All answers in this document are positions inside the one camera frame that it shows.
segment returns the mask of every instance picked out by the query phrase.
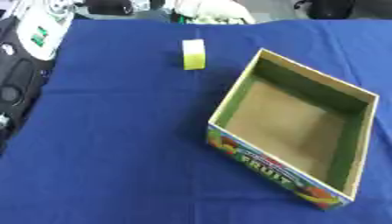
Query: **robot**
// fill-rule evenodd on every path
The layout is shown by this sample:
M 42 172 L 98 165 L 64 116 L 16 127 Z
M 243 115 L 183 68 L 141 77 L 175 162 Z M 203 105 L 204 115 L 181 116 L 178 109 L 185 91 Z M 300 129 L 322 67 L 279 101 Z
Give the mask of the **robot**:
M 16 1 L 0 21 L 0 148 L 25 123 L 73 19 L 74 0 Z

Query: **open box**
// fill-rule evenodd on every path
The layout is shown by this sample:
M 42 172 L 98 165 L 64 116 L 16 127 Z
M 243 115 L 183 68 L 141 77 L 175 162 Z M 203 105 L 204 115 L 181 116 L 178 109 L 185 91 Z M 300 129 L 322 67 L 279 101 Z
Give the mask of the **open box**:
M 208 122 L 208 142 L 327 209 L 355 199 L 378 95 L 261 50 Z

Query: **printed label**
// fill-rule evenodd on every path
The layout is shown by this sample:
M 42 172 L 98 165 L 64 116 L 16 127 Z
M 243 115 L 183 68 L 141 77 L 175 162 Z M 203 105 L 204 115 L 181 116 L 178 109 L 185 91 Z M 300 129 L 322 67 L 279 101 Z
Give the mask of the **printed label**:
M 220 149 L 231 158 L 245 164 L 251 170 L 293 191 L 299 197 L 309 200 L 323 209 L 340 207 L 348 204 L 348 199 L 317 185 L 311 179 L 267 157 L 238 139 L 219 131 L 214 126 L 208 127 L 208 143 Z

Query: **white fabric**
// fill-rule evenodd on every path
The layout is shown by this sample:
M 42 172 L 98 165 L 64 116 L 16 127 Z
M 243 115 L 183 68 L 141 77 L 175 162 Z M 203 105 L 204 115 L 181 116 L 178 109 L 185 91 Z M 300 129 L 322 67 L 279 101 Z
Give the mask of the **white fabric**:
M 232 0 L 178 0 L 175 11 L 189 18 L 242 18 L 247 24 L 255 23 L 245 7 Z

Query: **blue cloth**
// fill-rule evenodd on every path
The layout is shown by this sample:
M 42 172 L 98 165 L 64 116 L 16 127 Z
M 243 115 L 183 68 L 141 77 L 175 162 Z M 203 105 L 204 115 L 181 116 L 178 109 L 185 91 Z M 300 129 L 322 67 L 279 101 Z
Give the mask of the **blue cloth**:
M 391 223 L 391 30 L 75 21 L 0 160 L 0 223 Z M 181 40 L 197 38 L 206 69 L 184 71 Z M 209 116 L 261 47 L 381 95 L 353 204 L 321 212 L 205 144 Z

